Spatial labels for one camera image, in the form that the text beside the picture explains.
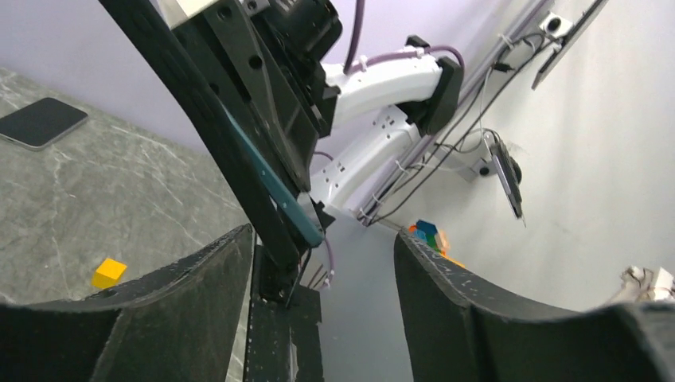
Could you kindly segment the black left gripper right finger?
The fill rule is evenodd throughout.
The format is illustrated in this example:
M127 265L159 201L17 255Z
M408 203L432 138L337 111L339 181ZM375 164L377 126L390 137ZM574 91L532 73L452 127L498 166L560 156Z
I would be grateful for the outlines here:
M674 306L574 312L503 289L410 232L393 259L416 381L671 381Z

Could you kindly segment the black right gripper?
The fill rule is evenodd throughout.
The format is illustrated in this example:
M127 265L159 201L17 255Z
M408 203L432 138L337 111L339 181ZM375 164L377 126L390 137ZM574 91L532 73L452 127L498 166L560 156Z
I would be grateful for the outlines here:
M330 1L178 1L174 35L214 83L219 69L243 99L233 109L291 189L310 190L310 160L330 135L339 90L321 60L341 36Z

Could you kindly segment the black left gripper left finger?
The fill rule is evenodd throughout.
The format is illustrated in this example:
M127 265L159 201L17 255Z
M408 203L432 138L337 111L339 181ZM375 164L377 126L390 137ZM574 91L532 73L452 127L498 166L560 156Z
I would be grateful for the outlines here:
M82 300L2 304L2 380L225 380L254 243L244 224Z

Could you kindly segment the black phone case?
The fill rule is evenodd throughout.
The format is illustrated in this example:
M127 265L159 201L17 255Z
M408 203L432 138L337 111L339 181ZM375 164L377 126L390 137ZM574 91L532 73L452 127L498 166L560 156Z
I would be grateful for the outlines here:
M248 219L259 234L275 270L281 275L295 272L302 254L312 247L287 218L283 210L267 194L257 176L252 160L244 152L222 106L225 106L243 127L241 113L233 108L243 103L230 77L219 69L216 81L209 82L207 73L197 64L174 35L174 11L177 1L105 1L103 8L141 53L161 82L177 100L215 163L242 205ZM310 192L297 192L282 179L281 173L255 147L279 176L283 184L298 198Z

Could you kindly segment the black smartphone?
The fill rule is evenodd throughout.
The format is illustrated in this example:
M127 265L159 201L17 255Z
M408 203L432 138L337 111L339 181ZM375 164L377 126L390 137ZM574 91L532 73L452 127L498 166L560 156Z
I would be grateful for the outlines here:
M39 151L86 123L88 113L45 97L1 117L1 138Z

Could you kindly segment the black phone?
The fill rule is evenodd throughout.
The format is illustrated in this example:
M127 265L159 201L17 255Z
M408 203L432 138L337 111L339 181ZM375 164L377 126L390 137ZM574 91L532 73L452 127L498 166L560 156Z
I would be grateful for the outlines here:
M325 239L318 222L314 222L308 207L298 203L291 191L283 184L279 176L264 159L263 155L255 147L252 140L244 133L241 125L234 119L232 113L222 106L228 121L232 124L235 135L244 146L244 152L252 160L257 176L262 181L267 194L283 210L287 218L302 235L303 239L312 247L318 247Z

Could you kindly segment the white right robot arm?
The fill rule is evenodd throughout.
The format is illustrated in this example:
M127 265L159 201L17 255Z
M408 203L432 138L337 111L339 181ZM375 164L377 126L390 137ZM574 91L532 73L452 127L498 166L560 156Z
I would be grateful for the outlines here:
M159 9L274 201L289 193L303 208L341 209L455 113L463 63L451 47L411 36L393 53L324 63L342 31L329 1L162 1Z

